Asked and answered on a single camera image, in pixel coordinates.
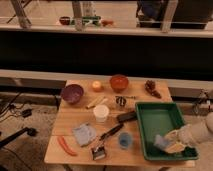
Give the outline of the white gloved right hand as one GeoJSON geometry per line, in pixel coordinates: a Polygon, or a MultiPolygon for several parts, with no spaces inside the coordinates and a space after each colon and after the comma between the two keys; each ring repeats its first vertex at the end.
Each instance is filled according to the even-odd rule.
{"type": "Polygon", "coordinates": [[[164,138],[169,141],[169,144],[165,148],[167,153],[178,153],[185,149],[185,145],[178,138],[177,130],[170,131],[164,138]]]}

